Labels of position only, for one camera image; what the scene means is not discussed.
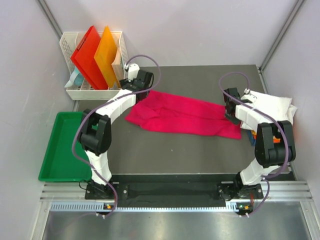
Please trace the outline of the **magenta t shirt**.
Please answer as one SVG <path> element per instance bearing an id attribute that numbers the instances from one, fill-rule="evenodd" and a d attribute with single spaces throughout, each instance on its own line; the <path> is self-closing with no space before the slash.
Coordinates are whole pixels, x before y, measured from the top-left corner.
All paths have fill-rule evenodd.
<path id="1" fill-rule="evenodd" d="M 154 90 L 132 107 L 125 120 L 151 132 L 242 137 L 240 126 L 225 117 L 223 105 Z"/>

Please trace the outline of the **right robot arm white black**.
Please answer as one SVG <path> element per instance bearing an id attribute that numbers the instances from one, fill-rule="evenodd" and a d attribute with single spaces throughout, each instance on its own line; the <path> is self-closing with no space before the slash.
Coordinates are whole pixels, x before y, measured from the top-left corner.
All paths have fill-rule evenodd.
<path id="1" fill-rule="evenodd" d="M 253 161 L 232 183 L 217 186 L 220 197 L 230 201 L 256 193 L 265 177 L 296 158 L 292 116 L 296 108 L 288 98 L 249 89 L 240 95 L 235 87 L 225 89 L 223 98 L 226 118 L 255 133 Z"/>

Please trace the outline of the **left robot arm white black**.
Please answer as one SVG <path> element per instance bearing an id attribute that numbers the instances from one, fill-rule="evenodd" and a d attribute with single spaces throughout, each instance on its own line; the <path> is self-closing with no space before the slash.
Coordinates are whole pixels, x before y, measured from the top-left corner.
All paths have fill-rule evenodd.
<path id="1" fill-rule="evenodd" d="M 109 168 L 108 149 L 112 142 L 112 123 L 127 109 L 145 99 L 154 82 L 154 74 L 138 70 L 132 80 L 120 81 L 121 89 L 107 105 L 93 112 L 77 138 L 92 165 L 91 180 L 87 183 L 86 200 L 106 200 L 114 195 Z"/>

